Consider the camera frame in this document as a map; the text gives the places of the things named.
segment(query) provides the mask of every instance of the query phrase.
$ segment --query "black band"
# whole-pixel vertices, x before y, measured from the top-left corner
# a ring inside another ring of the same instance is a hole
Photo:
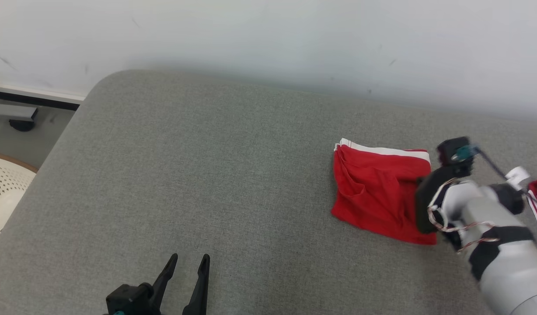
[[[469,258],[471,273],[480,281],[484,270],[500,253],[499,245],[516,241],[533,241],[533,233],[526,227],[493,227],[484,232],[483,238],[499,238],[500,241],[482,241]]]

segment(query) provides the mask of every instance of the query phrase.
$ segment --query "gray fabric surface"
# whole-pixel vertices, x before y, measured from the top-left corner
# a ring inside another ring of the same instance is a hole
[[[411,245],[330,214],[333,144],[423,148],[469,135],[537,176],[537,126],[127,71],[67,126],[0,237],[0,315],[102,314],[122,283],[179,261],[180,314],[204,253],[208,314],[488,314],[450,245]],[[482,160],[474,179],[499,182]],[[521,216],[534,227],[530,213]]]

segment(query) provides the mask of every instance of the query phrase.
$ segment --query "black caster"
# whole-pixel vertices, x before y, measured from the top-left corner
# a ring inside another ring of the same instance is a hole
[[[25,122],[23,120],[14,119],[10,119],[9,122],[12,128],[22,132],[30,131],[31,129],[33,129],[33,127],[35,127],[35,122]]]

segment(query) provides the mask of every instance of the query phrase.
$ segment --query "white label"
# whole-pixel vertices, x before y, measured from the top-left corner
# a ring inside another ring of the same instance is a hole
[[[522,181],[525,181],[527,178],[529,178],[529,173],[522,168],[522,167],[516,167],[513,170],[510,170],[506,174],[506,178],[508,178],[507,182],[508,184],[512,185],[513,188],[517,190],[522,190],[523,188],[519,185]]]

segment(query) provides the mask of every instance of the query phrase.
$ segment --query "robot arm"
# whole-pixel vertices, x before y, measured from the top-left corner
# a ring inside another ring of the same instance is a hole
[[[537,315],[537,248],[521,213],[521,192],[509,184],[480,187],[459,178],[470,175],[472,157],[448,159],[468,138],[438,147],[443,166],[416,192],[417,225],[442,232],[469,262],[480,291],[497,315]]]

